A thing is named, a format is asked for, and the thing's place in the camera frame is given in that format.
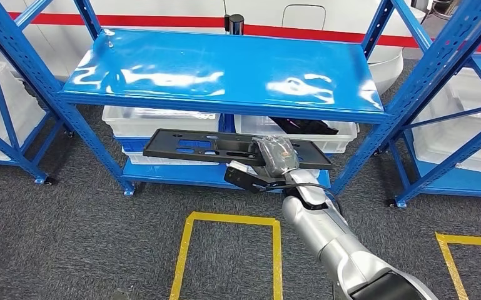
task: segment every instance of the yellow floor tape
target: yellow floor tape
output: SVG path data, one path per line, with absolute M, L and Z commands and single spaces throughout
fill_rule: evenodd
M 283 270 L 281 263 L 281 224 L 272 217 L 251 217 L 238 216 L 235 214 L 213 214 L 209 212 L 193 212 L 185 221 L 183 236 L 181 237 L 180 253 L 178 254 L 178 262 L 174 274 L 174 281 L 170 289 L 169 300 L 178 300 L 180 298 L 181 282 L 185 271 L 185 262 L 189 251 L 190 237 L 194 221 L 214 221 L 226 223 L 239 223 L 249 225 L 263 225 L 272 227 L 273 240 L 273 299 L 283 299 Z
M 441 252 L 443 252 L 443 257 L 445 258 L 445 262 L 447 263 L 447 268 L 450 273 L 450 277 L 454 283 L 454 287 L 456 288 L 457 295 L 460 300 L 468 300 L 467 292 L 463 287 L 463 283 L 461 282 L 461 278 L 459 276 L 459 272 L 457 271 L 457 267 L 454 263 L 454 259 L 452 257 L 452 253 L 450 252 L 450 248 L 448 244 L 463 244 L 463 245 L 475 245 L 481 246 L 481 237 L 480 236 L 452 236 L 448 234 L 439 234 L 435 233 L 435 237 L 437 238 L 437 242 L 439 243 L 439 248 L 441 248 Z

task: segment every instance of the gray carpet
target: gray carpet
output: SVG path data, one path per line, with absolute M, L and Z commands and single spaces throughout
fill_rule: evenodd
M 405 74 L 412 63 L 406 61 Z M 122 162 L 101 108 L 81 110 Z M 347 153 L 334 157 L 334 174 L 366 131 L 362 126 Z M 63 135 L 42 168 L 57 186 L 35 185 L 22 170 L 0 166 L 0 300 L 167 299 L 192 211 L 277 218 L 284 299 L 331 298 L 331 282 L 281 217 L 275 194 L 142 184 L 124 197 L 80 138 Z M 369 160 L 341 195 L 349 224 L 374 253 L 420 278 L 439 299 L 458 299 L 435 232 L 481 236 L 481 199 L 419 196 L 404 210 L 385 207 L 399 189 L 389 155 Z M 481 299 L 481 246 L 451 249 L 469 298 Z M 195 222 L 180 299 L 271 298 L 271 228 Z

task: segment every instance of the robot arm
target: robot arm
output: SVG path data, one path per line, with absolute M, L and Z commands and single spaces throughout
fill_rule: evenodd
M 372 254 L 357 239 L 312 173 L 297 168 L 297 157 L 286 142 L 290 143 L 275 137 L 257 141 L 266 161 L 265 169 L 258 172 L 271 176 L 270 180 L 250 174 L 236 161 L 228 166 L 225 179 L 253 192 L 265 184 L 285 188 L 285 219 L 325 267 L 342 299 L 437 300 L 421 281 Z

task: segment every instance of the white container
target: white container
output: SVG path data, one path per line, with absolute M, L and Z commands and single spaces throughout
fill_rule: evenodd
M 171 159 L 161 157 L 143 156 L 140 152 L 126 152 L 124 148 L 122 152 L 129 157 L 132 164 L 172 164 L 172 165 L 190 165 L 190 166 L 215 166 L 219 163 L 209 161 L 187 161 L 184 159 Z
M 139 107 L 105 106 L 102 120 L 117 137 L 148 138 L 157 129 L 217 131 L 219 114 Z
M 352 122 L 324 122 L 331 128 L 338 129 L 338 134 L 286 134 L 269 117 L 235 115 L 235 129 L 237 133 L 261 136 L 286 135 L 290 139 L 313 141 L 324 153 L 344 153 L 347 144 L 356 138 L 358 125 Z
M 14 125 L 19 145 L 22 146 L 32 130 L 39 124 L 46 112 L 36 100 L 25 91 L 23 84 L 11 73 L 5 62 L 0 62 L 0 84 L 6 106 Z M 0 138 L 11 144 L 0 112 Z M 10 160 L 0 151 L 0 160 Z
M 438 92 L 414 123 L 481 107 L 481 80 L 462 69 Z M 412 128 L 418 160 L 439 164 L 481 131 L 481 113 Z M 481 150 L 458 164 L 481 172 Z
M 12 116 L 12 123 L 14 124 L 14 129 L 20 146 L 24 144 L 25 140 L 32 133 L 34 128 L 39 125 L 43 117 L 45 117 L 45 114 L 46 112 L 42 110 L 37 103 L 34 102 L 24 107 L 22 110 L 19 111 L 19 113 Z M 10 138 L 8 137 L 5 129 L 4 134 L 0 134 L 0 137 L 8 144 L 11 144 Z M 6 156 L 0 151 L 0 161 L 9 160 L 10 157 Z

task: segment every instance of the black object in bin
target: black object in bin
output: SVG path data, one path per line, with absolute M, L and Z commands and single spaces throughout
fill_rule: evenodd
M 211 131 L 157 129 L 143 149 L 143 156 L 265 166 L 253 140 L 259 136 Z M 331 169 L 332 164 L 312 141 L 290 140 L 302 169 Z

